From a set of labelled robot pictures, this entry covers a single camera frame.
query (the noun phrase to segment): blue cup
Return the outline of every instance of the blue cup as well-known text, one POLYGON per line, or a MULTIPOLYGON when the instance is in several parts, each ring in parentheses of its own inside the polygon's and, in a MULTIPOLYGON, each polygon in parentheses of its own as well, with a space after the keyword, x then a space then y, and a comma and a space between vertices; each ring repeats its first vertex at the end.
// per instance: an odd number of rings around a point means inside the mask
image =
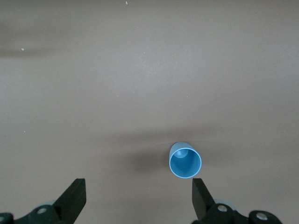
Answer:
POLYGON ((201 157, 188 143, 177 142, 170 149, 169 167, 175 176, 191 178, 201 169, 201 157))

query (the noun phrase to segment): screw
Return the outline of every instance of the screw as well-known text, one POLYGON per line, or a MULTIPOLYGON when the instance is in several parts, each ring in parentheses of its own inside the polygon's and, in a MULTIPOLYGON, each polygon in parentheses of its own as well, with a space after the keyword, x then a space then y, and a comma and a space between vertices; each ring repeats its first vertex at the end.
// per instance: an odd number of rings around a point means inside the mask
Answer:
POLYGON ((218 206, 218 210, 222 211, 222 212, 227 212, 228 211, 228 209, 222 204, 218 206))
POLYGON ((41 208, 37 211, 37 214, 42 214, 42 213, 46 212, 46 210, 47 210, 46 208, 41 208))
POLYGON ((263 221, 268 220, 268 217, 267 217, 265 214, 261 213, 261 212, 257 213, 257 214, 256 214, 256 217, 257 217, 258 219, 260 219, 260 220, 263 220, 263 221))

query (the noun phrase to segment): plastic cup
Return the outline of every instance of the plastic cup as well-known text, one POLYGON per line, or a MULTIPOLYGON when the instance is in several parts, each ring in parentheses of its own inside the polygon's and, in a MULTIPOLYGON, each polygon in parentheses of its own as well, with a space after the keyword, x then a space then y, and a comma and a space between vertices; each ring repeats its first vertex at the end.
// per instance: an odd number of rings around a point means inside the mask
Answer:
POLYGON ((170 149, 169 167, 175 176, 191 178, 201 169, 201 157, 192 146, 180 141, 170 149))

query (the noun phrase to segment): cup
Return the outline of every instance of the cup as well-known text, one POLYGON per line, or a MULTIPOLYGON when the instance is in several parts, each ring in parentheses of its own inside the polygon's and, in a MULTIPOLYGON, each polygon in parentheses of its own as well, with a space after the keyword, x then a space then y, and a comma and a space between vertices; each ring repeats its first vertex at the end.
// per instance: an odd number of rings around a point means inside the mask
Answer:
POLYGON ((169 167, 175 176, 191 178, 201 169, 201 157, 188 143, 175 143, 169 153, 169 167))

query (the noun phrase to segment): round metal screw head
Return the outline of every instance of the round metal screw head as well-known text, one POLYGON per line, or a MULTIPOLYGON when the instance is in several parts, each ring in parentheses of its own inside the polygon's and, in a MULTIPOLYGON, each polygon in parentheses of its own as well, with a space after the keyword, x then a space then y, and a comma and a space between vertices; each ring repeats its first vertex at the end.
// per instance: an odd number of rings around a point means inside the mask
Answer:
POLYGON ((46 210, 47 210, 46 208, 41 208, 37 211, 37 214, 42 214, 42 213, 46 212, 46 210))
POLYGON ((258 213, 256 214, 256 217, 257 217, 258 219, 260 219, 260 220, 263 220, 263 221, 268 220, 268 217, 267 217, 265 214, 261 213, 261 212, 258 212, 258 213))
POLYGON ((222 204, 218 206, 218 210, 219 210, 219 211, 222 211, 222 212, 227 212, 227 211, 228 211, 227 207, 225 207, 225 206, 222 205, 222 204))

